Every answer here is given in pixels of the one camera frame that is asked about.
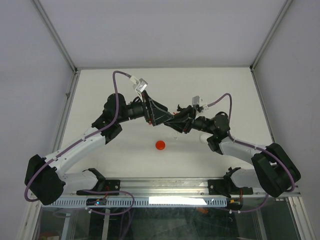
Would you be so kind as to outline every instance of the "glass panel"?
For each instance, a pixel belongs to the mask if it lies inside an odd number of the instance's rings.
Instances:
[[[244,198],[246,209],[262,198]],[[95,208],[119,213],[120,207]],[[298,240],[285,200],[270,198],[252,213],[231,213],[219,208],[137,207],[124,215],[88,214],[85,209],[43,207],[34,239],[51,240]]]

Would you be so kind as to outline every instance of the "white connector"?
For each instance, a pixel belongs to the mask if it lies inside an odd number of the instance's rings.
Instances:
[[[192,98],[192,106],[195,107],[198,111],[201,111],[200,113],[203,113],[204,111],[209,109],[208,104],[204,102],[204,100],[199,96],[194,96]]]
[[[142,78],[138,79],[135,76],[131,76],[130,81],[133,82],[133,89],[135,90],[139,98],[142,100],[141,93],[146,89],[148,83]]]

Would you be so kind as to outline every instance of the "white floor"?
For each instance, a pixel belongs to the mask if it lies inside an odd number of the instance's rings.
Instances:
[[[102,113],[107,98],[114,92],[111,69],[82,70],[65,130],[63,144],[80,136]],[[149,84],[148,94],[175,112],[177,105],[192,104],[199,95],[208,103],[228,92],[233,97],[231,133],[248,142],[271,143],[267,123],[249,68],[157,68],[125,69]],[[118,75],[117,86],[126,102],[136,94],[132,83]],[[205,112],[207,118],[229,112],[229,99],[222,100]],[[202,134],[191,130],[180,134],[160,125],[152,127],[144,118],[124,122],[123,131],[105,147],[92,152],[69,172],[96,168],[105,177],[222,177],[229,167],[251,168],[237,158],[212,152],[201,143]],[[155,148],[158,140],[166,143],[165,150]]]

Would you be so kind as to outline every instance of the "metal bar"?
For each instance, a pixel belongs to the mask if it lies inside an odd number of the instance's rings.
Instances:
[[[67,240],[68,238],[68,232],[69,232],[69,225],[71,222],[71,213],[65,214],[66,218],[64,219],[62,234],[61,234],[61,240]]]
[[[316,240],[302,197],[289,197],[289,207],[301,240]]]
[[[175,65],[175,66],[79,66],[78,70],[110,70],[110,69],[175,69],[175,68],[249,68],[250,65],[202,65],[202,66],[194,66],[194,65]]]
[[[283,4],[280,12],[278,13],[278,15],[276,16],[268,34],[266,35],[262,46],[260,47],[260,50],[258,51],[254,61],[251,64],[251,69],[255,69],[259,60],[261,59],[261,57],[263,56],[264,52],[266,51],[271,39],[273,38],[275,32],[277,31],[280,23],[282,22],[284,16],[286,15],[289,7],[291,6],[293,0],[286,0],[285,3]]]
[[[257,220],[258,220],[261,240],[268,240],[265,225],[264,225],[264,220],[263,220],[262,214],[261,214],[261,210],[258,209],[257,211],[255,211],[255,213],[256,213]]]
[[[148,198],[150,196],[181,196],[190,198],[224,198],[223,195],[209,195],[208,180],[222,179],[215,178],[118,178],[120,189],[130,192],[138,198]],[[264,198],[266,192],[262,188],[253,188],[253,195],[244,195],[244,198]],[[76,197],[75,193],[63,195],[63,197]],[[300,197],[298,187],[293,192],[284,192],[280,198]]]
[[[260,232],[260,227],[259,227],[259,221],[258,221],[258,217],[255,214],[255,212],[253,212],[251,214],[252,216],[252,220],[253,220],[253,227],[254,227],[254,231],[255,231],[255,236],[256,236],[256,240],[262,240],[262,236],[261,236],[261,232]]]
[[[87,201],[89,199],[96,199],[100,198],[100,196],[86,196],[85,201],[81,201],[81,203],[77,204],[77,201],[75,201],[74,197],[60,197],[58,200],[58,203],[53,203],[47,206],[44,206],[44,208],[63,208],[63,209],[81,209],[85,208],[87,206]],[[199,199],[204,200],[203,205],[198,205],[198,204],[170,204],[170,203],[155,203],[151,204],[149,202],[150,198],[149,197],[135,197],[134,203],[133,203],[133,208],[159,208],[159,207],[207,207],[207,208],[223,208],[227,206],[227,198],[224,197],[197,197]],[[90,205],[90,208],[128,208],[132,204],[132,199],[128,195],[121,194],[119,196],[111,196],[109,197],[105,204],[99,204],[99,205]]]
[[[105,213],[109,214],[110,213],[110,209],[106,208],[105,209]],[[110,219],[109,215],[104,216],[101,240],[107,240],[107,238],[108,238],[109,219]]]
[[[74,73],[76,73],[77,68],[72,61],[69,53],[67,52],[66,47],[64,46],[63,42],[61,41],[61,38],[59,37],[54,25],[52,24],[50,18],[48,17],[48,14],[46,13],[44,7],[42,6],[40,0],[31,0],[33,3],[34,8],[40,15],[41,19],[43,20],[44,25],[46,26],[47,30],[49,31],[53,41],[55,42],[56,46],[58,47],[60,53],[62,54],[65,61],[68,63],[70,68]]]
[[[57,151],[61,147],[67,122],[68,122],[68,118],[69,118],[69,114],[71,111],[72,102],[74,100],[76,88],[78,85],[79,75],[80,75],[80,72],[78,71],[76,74],[72,76],[70,87],[68,89],[68,92],[66,93],[67,97],[62,110],[61,119],[57,128],[57,133],[56,133],[56,137],[52,147],[52,152]]]
[[[73,240],[75,238],[75,234],[76,234],[76,227],[77,227],[77,219],[78,219],[78,211],[75,210],[72,213],[72,217],[71,217],[71,229],[69,231],[69,238],[70,240]]]
[[[264,115],[264,118],[265,118],[265,121],[266,121],[266,125],[268,127],[268,130],[269,130],[269,133],[270,133],[270,136],[271,136],[271,140],[273,142],[275,142],[275,137],[274,137],[271,125],[270,125],[269,118],[268,118],[268,112],[267,112],[266,104],[265,104],[264,98],[262,96],[259,84],[257,82],[254,69],[251,70],[251,74],[252,74],[252,78],[253,78],[253,82],[254,82],[254,85],[255,85],[256,92],[258,93],[258,97],[259,97],[259,100],[260,100],[260,104],[261,104],[261,107],[262,107],[262,111],[263,111],[263,115]]]
[[[33,239],[37,220],[40,213],[41,203],[30,202],[28,203],[26,214],[23,218],[23,225],[17,234],[17,240]]]

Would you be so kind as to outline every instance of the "red ball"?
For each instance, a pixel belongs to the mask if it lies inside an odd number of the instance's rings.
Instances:
[[[163,150],[166,147],[166,143],[164,141],[157,141],[155,144],[156,149]]]

